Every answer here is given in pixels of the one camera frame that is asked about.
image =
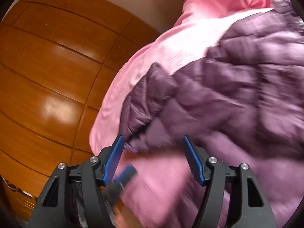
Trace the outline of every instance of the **pink blanket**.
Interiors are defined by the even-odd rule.
[[[204,57],[207,48],[215,45],[235,21],[268,11],[270,6],[270,0],[185,0],[183,14],[174,27],[134,54],[116,75],[90,133],[92,152],[98,155],[103,147],[113,143],[123,101],[152,63],[160,63],[173,74],[187,63]],[[138,175],[122,195],[124,205],[144,227],[164,225],[187,181],[192,180],[183,153],[133,155],[125,151],[116,172],[130,163]],[[276,210],[274,213],[280,227],[291,216]]]

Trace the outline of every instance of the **jacket sleeve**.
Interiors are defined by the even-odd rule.
[[[119,134],[125,141],[151,122],[174,96],[178,84],[158,64],[153,63],[147,74],[126,97],[120,116]]]

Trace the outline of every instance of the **purple puffer jacket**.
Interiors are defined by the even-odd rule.
[[[247,162],[279,227],[304,195],[304,36],[286,10],[237,21],[206,57],[172,76],[154,63],[125,99],[120,122],[132,152],[178,149],[189,134],[226,164]],[[185,205],[199,206],[196,190],[189,186],[174,210],[175,227],[191,227],[195,214]]]

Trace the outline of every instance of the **blue gripper pad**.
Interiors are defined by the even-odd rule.
[[[200,185],[203,185],[205,181],[203,176],[203,165],[187,136],[184,136],[183,149],[195,181]]]
[[[104,165],[104,172],[103,172],[103,186],[106,186],[110,181],[112,181],[112,178],[114,176],[114,173],[116,171],[118,162],[120,160],[120,157],[124,150],[124,138],[121,135],[118,135],[113,143],[112,146],[105,147],[104,149],[107,149],[107,155],[106,158],[108,160],[106,161],[106,164]]]

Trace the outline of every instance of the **pink fabric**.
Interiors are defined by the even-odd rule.
[[[270,0],[185,0],[183,14],[175,26],[134,54],[116,75],[90,133],[92,152],[98,155],[103,147],[113,143],[123,101],[153,62],[173,74],[204,57],[207,48],[215,45],[235,21],[269,10],[264,7],[270,7]],[[187,161],[182,152],[133,155],[125,151],[116,173],[130,163],[138,175],[125,189],[122,201],[144,227],[159,227],[192,177]],[[286,220],[279,222],[282,226]]]

